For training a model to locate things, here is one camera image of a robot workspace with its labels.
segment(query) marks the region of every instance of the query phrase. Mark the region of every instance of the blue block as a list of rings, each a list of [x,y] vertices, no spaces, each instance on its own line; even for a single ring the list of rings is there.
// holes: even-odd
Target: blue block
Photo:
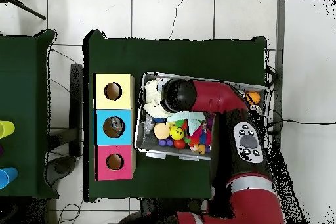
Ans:
[[[206,140],[207,140],[207,135],[205,134],[205,132],[202,132],[201,136],[199,137],[199,143],[205,144]]]
[[[125,123],[125,131],[118,138],[109,138],[103,131],[104,122],[109,117],[119,117]],[[131,145],[131,126],[131,110],[97,110],[97,145]]]

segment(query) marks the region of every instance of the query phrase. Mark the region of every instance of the circular hole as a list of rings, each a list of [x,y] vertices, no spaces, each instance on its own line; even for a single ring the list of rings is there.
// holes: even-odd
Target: circular hole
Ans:
[[[109,138],[118,138],[125,131],[125,123],[119,117],[109,117],[105,120],[102,129]]]
[[[120,170],[123,167],[123,157],[120,154],[111,154],[106,159],[108,169]]]
[[[122,94],[121,86],[116,82],[109,83],[104,88],[104,94],[107,99],[116,101],[121,97]]]

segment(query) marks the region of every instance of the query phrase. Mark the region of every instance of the purple object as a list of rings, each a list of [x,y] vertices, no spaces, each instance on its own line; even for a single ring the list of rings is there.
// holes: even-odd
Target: purple object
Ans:
[[[159,140],[159,145],[160,146],[165,146],[166,142],[165,142],[165,139],[160,139]]]
[[[213,128],[213,119],[214,117],[212,115],[207,119],[207,128],[210,130]]]
[[[166,139],[167,141],[167,146],[173,146],[174,145],[174,141],[172,139]]]
[[[174,145],[174,140],[172,140],[171,138],[160,139],[159,140],[159,145],[160,146],[173,146]]]

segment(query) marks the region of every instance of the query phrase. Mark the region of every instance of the dark green table surface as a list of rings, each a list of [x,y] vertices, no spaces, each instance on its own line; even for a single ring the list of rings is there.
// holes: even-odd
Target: dark green table surface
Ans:
[[[89,166],[85,192],[89,198],[166,197],[210,198],[209,162],[148,158],[136,153],[137,168],[131,180],[95,181],[93,129],[93,73],[130,73],[136,92],[141,75],[147,71],[165,72],[254,85],[264,85],[264,49],[266,39],[252,41],[153,41],[107,39],[100,30],[89,32],[83,42],[84,67],[89,83]]]
[[[0,120],[12,121],[15,132],[0,139],[0,168],[15,167],[18,177],[0,196],[55,198],[45,182],[47,152],[47,52],[55,32],[35,37],[0,35]]]

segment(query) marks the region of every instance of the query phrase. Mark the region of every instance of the yellow block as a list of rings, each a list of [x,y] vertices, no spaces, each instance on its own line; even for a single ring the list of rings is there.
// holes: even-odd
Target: yellow block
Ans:
[[[121,87],[121,96],[108,99],[104,93],[109,83]],[[97,109],[132,109],[135,107],[135,81],[131,74],[96,74]]]

